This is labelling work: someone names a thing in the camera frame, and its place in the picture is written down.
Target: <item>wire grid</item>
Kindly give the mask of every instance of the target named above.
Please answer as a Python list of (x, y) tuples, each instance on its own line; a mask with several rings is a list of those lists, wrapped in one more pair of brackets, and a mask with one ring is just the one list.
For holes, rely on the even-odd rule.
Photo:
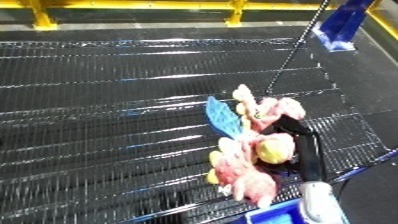
[[(264, 94), (292, 38), (0, 42), (2, 223), (226, 223), (254, 207), (205, 182), (209, 95)], [(338, 173), (386, 148), (309, 49), (275, 97), (299, 100)], [(275, 200), (298, 197), (297, 177)]]

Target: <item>yellow railing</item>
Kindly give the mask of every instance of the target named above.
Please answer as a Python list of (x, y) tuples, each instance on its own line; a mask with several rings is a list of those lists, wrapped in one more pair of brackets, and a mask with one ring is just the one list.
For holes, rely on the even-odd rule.
[[(388, 33), (398, 40), (398, 29), (394, 28), (382, 15), (376, 12), (380, 0), (368, 10)], [(47, 8), (65, 9), (198, 9), (198, 10), (230, 10), (231, 16), (225, 20), (228, 27), (241, 25), (241, 18), (247, 10), (278, 10), (278, 11), (314, 11), (319, 4), (294, 3), (260, 3), (248, 0), (231, 0), (225, 2), (184, 2), (184, 1), (134, 1), (134, 0), (1, 0), (0, 9), (31, 8), (35, 15), (34, 27), (37, 30), (55, 30), (57, 24), (50, 18)], [(327, 10), (336, 9), (331, 5)]]

